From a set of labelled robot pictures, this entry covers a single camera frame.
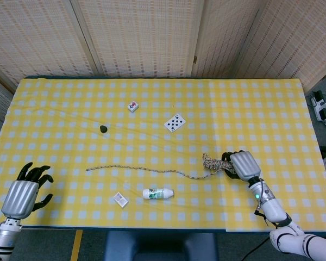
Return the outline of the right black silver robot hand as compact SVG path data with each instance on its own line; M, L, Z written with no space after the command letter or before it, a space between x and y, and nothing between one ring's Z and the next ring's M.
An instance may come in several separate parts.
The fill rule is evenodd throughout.
M252 178L260 177L261 170L249 151L225 152L221 160L230 163L230 167L224 171L231 179L249 182Z

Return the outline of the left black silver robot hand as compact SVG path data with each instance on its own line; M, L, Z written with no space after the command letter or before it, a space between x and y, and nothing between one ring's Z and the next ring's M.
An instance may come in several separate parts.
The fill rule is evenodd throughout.
M25 219L32 212L45 207L53 197L50 193L42 201L36 202L42 185L46 182L53 183L54 179L49 174L43 174L51 168L50 166L32 167L32 165L32 162L27 163L9 188L1 209L7 218Z

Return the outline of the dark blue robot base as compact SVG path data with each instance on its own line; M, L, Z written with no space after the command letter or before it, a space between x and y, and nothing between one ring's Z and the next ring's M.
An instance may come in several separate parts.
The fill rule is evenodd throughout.
M110 231L104 261L219 261L214 233Z

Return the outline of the yellow white checkered tablecloth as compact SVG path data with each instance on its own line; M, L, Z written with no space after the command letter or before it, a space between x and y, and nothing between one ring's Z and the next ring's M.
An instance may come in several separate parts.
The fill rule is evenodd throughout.
M171 133L164 123L175 114L186 122ZM240 150L293 221L326 231L326 174L298 79L24 79L0 132L0 222L32 162L54 179L38 200L53 198L25 226L265 231L248 184L203 167L204 153ZM144 199L150 188L174 196Z

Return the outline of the yellow floor tape strip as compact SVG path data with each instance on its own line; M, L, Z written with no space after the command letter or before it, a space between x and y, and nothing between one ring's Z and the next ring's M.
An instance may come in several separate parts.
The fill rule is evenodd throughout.
M81 244L81 241L82 241L82 235L83 235L83 231L81 229L76 230L75 236L74 236L74 242L73 242L70 261L77 261L78 260L80 244Z

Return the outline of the spades playing card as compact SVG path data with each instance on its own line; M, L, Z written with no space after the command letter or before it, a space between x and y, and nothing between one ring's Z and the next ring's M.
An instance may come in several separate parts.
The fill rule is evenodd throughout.
M179 129L184 123L185 119L180 114L175 114L167 122L164 123L164 126L171 132L175 132Z

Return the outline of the white bottle with green label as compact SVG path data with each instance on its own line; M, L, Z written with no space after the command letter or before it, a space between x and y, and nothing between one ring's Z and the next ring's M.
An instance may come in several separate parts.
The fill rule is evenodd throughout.
M142 191L142 196L147 200L160 200L160 199L168 199L174 196L174 191L171 189L163 188L150 188L144 189Z

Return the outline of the white power strip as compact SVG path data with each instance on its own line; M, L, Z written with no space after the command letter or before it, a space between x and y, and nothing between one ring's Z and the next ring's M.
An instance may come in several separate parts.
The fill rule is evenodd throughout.
M311 96L311 103L317 118L317 121L326 122L326 101L321 90L315 91Z

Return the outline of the small white pink box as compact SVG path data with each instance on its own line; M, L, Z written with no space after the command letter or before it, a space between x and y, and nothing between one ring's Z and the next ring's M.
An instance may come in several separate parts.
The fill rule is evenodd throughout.
M117 192L114 196L114 201L121 207L124 208L128 204L128 200L120 193Z

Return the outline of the woven bamboo folding screen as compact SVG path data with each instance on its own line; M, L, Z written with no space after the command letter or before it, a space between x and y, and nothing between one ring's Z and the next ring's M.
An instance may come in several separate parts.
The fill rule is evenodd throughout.
M29 76L325 74L326 0L0 0L0 120Z

